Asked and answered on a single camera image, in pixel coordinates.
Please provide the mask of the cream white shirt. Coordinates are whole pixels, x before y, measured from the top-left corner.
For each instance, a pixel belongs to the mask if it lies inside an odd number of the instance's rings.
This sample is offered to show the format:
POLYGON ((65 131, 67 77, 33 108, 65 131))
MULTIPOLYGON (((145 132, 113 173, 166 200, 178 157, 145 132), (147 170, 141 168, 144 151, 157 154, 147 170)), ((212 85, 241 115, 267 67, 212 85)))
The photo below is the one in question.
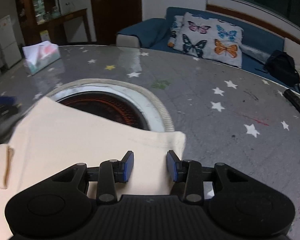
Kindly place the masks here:
POLYGON ((11 232, 5 219, 7 202, 18 192, 74 165, 98 166, 134 153, 129 182, 119 194, 169 194, 172 182, 166 154, 181 156, 182 132, 151 132, 85 113, 50 98, 40 99, 0 145, 0 239, 11 232))

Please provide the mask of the white refrigerator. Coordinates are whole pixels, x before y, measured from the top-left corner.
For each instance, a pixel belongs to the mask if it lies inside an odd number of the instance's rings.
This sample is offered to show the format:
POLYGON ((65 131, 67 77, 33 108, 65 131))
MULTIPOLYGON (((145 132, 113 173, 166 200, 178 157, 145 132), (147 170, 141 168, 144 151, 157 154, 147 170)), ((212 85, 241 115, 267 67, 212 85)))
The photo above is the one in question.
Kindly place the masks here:
POLYGON ((0 49, 4 63, 8 69, 22 59, 10 15, 0 19, 0 49))

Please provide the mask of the tissue box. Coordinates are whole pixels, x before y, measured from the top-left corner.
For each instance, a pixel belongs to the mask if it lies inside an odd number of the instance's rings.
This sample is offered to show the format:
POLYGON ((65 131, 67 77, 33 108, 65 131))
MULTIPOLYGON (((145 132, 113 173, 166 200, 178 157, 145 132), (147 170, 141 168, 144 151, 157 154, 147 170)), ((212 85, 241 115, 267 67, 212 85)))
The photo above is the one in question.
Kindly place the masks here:
POLYGON ((35 45, 23 47, 24 66, 27 74, 34 75, 61 58, 59 46, 44 41, 35 45))

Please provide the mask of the round black induction cooker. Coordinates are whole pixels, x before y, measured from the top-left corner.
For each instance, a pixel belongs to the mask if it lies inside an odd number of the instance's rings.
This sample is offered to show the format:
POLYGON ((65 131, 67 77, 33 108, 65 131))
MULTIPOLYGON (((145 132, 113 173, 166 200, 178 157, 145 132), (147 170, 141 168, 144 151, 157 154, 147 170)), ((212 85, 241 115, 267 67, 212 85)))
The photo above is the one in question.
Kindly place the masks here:
POLYGON ((134 128, 173 132, 172 118, 151 91, 123 81, 81 79, 61 85, 48 94, 65 106, 134 128))

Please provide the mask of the dark wooden cabinet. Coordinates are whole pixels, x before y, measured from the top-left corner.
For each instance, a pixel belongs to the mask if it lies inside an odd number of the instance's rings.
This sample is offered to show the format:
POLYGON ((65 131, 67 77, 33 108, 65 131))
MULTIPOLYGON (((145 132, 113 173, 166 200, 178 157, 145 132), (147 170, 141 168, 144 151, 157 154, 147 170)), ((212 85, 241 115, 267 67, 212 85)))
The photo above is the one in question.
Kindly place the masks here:
POLYGON ((66 22, 80 18, 87 41, 91 42, 87 9, 61 13, 59 0, 15 0, 18 21, 25 45, 42 42, 47 37, 52 43, 68 45, 66 22))

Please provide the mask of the butterfly print pillow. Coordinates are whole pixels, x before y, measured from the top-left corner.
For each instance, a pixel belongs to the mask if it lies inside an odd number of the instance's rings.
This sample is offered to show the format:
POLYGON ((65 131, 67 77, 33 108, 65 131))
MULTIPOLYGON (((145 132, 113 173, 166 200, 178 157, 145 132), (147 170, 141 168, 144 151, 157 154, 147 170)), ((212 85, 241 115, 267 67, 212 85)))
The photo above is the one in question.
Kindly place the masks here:
POLYGON ((237 25, 186 12, 173 49, 200 59, 242 67, 243 29, 237 25))

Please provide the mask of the blue sofa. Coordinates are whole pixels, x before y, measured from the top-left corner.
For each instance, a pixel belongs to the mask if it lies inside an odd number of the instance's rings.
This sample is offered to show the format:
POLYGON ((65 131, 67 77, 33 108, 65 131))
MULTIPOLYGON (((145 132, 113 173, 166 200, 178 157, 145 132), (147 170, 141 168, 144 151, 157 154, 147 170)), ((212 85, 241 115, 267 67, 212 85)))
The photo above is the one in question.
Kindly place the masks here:
POLYGON ((300 90, 300 65, 288 51, 293 41, 212 12, 168 7, 164 18, 119 31, 116 44, 216 61, 300 90))

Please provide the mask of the black backpack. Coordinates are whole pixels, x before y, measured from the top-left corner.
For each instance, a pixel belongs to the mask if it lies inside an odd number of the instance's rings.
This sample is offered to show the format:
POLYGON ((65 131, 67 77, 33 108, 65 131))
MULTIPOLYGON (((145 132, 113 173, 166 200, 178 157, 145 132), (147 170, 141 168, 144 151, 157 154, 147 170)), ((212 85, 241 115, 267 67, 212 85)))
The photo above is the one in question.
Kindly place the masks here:
POLYGON ((290 89, 296 90, 300 87, 300 74, 296 70, 294 59, 284 51, 273 51, 266 58, 263 66, 255 70, 290 89))

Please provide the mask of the dark wooden door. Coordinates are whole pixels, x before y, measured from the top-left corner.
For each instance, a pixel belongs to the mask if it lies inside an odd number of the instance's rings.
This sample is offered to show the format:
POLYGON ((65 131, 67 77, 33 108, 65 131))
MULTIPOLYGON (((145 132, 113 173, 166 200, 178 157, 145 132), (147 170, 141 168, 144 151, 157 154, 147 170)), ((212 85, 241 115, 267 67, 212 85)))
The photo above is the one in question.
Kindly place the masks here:
POLYGON ((91 0, 97 44, 116 43, 122 29, 142 21, 142 0, 91 0))

